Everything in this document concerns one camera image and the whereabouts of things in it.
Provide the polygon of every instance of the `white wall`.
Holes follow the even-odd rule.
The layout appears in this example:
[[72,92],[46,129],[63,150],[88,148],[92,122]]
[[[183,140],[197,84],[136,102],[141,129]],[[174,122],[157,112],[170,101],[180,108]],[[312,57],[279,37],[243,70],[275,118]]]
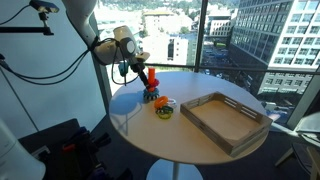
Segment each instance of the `white wall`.
[[[51,2],[60,8],[59,13],[48,14],[48,24],[54,36],[0,33],[0,53],[14,71],[29,76],[56,74],[86,50],[86,45],[66,17],[63,3],[60,0]],[[28,3],[27,0],[0,0],[0,23]],[[41,27],[43,24],[38,12],[28,7],[2,26]],[[91,130],[106,114],[90,53],[69,79],[57,85],[32,85],[7,71],[5,74],[40,130],[71,118],[77,118],[81,126]],[[2,74],[0,118],[18,138],[36,132]]]

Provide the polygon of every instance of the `wooden tray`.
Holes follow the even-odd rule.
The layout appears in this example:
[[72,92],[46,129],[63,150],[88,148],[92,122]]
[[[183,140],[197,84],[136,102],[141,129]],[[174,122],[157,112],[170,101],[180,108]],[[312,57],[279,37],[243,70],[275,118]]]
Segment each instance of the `wooden tray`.
[[182,103],[180,111],[232,157],[265,136],[272,123],[269,117],[220,92]]

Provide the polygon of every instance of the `city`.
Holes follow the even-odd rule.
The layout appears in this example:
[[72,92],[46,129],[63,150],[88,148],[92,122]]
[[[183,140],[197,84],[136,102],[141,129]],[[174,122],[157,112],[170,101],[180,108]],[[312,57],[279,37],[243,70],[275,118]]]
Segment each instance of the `city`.
[[[315,72],[320,64],[318,4],[298,0],[209,1],[200,72],[246,89],[275,122],[285,123],[313,77],[308,72]],[[151,54],[147,63],[188,66],[195,64],[200,8],[201,1],[191,0],[100,1],[95,15],[101,39],[113,37],[114,28],[127,25],[141,50]],[[109,78],[123,81],[117,68],[111,70],[111,65],[107,66]],[[135,76],[129,73],[128,79]],[[114,93],[119,86],[111,80],[110,84]]]

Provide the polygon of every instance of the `table leg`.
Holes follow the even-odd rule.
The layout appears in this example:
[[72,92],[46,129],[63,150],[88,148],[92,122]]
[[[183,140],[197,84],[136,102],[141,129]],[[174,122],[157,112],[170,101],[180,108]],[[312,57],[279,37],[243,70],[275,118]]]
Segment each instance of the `table leg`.
[[160,159],[150,168],[147,180],[203,180],[196,166]]

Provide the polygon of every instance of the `round table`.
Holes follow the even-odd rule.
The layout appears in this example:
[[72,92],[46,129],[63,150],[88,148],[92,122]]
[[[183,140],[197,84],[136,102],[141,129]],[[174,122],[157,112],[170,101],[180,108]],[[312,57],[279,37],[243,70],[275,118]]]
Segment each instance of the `round table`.
[[236,157],[226,154],[184,115],[180,104],[213,92],[226,96],[265,114],[261,103],[249,92],[228,81],[194,72],[156,73],[160,96],[177,101],[168,120],[155,113],[154,101],[143,98],[144,85],[136,80],[122,86],[112,97],[109,114],[120,135],[142,151],[159,157],[149,170],[147,179],[202,179],[194,164],[221,164],[249,155],[267,135]]

